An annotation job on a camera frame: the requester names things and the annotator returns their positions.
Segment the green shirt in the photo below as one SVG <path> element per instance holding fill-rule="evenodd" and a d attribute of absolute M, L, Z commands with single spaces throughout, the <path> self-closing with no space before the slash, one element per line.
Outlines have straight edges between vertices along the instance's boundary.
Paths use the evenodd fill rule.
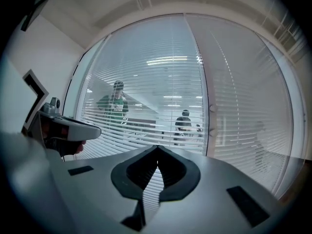
<path fill-rule="evenodd" d="M 129 111 L 125 97 L 120 97 L 119 99 L 111 97 L 109 99 L 108 96 L 104 96 L 97 102 L 97 107 L 105 111 L 107 119 L 112 119 L 110 122 L 119 124 L 121 124 L 121 121 L 115 121 L 114 119 L 122 120 L 123 114 Z"/>

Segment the window blind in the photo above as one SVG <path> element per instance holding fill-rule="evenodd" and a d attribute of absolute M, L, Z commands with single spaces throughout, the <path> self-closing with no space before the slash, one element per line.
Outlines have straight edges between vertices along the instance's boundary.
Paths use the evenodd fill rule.
<path fill-rule="evenodd" d="M 114 32 L 86 76 L 76 115 L 100 127 L 102 134 L 87 141 L 77 158 L 153 144 L 205 153 L 204 79 L 196 42 L 183 16 L 150 19 Z M 114 89 L 117 80 L 123 82 L 119 99 Z M 121 109 L 117 117 L 108 110 L 111 106 Z M 182 116 L 183 110 L 188 110 L 188 117 Z"/>
<path fill-rule="evenodd" d="M 288 90 L 275 59 L 247 28 L 213 17 L 187 19 L 213 76 L 218 108 L 214 157 L 274 192 L 293 137 Z"/>

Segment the person in green shirt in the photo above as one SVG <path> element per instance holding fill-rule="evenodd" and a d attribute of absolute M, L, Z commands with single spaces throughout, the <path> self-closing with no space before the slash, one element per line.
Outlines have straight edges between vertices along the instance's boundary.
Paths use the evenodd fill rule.
<path fill-rule="evenodd" d="M 106 118 L 106 122 L 110 126 L 113 127 L 120 127 L 123 118 L 126 116 L 126 113 L 129 111 L 128 109 L 128 102 L 123 95 L 123 82 L 120 80 L 115 81 L 114 89 L 111 97 L 104 96 L 97 102 L 97 107 L 104 111 L 104 117 Z"/>

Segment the dark hair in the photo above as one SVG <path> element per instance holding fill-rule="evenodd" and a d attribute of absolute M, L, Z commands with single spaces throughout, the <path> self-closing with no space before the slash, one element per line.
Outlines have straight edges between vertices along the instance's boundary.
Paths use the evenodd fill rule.
<path fill-rule="evenodd" d="M 183 112 L 182 112 L 182 116 L 189 116 L 190 115 L 190 112 L 189 112 L 189 110 L 187 110 L 187 109 L 185 109 L 185 110 L 183 110 Z"/>
<path fill-rule="evenodd" d="M 121 80 L 115 81 L 114 90 L 116 90 L 116 91 L 123 90 L 123 82 Z"/>

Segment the black rectangular slot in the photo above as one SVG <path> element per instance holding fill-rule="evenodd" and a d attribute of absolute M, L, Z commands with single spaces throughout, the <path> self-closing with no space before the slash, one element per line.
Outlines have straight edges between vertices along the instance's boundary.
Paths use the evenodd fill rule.
<path fill-rule="evenodd" d="M 74 175 L 78 175 L 78 174 L 82 174 L 82 173 L 86 173 L 88 171 L 93 170 L 93 168 L 91 166 L 83 166 L 83 167 L 79 167 L 79 168 L 75 168 L 75 169 L 70 169 L 68 170 L 70 176 L 74 176 Z"/>
<path fill-rule="evenodd" d="M 227 192 L 252 227 L 257 226 L 270 217 L 240 186 L 228 188 Z"/>

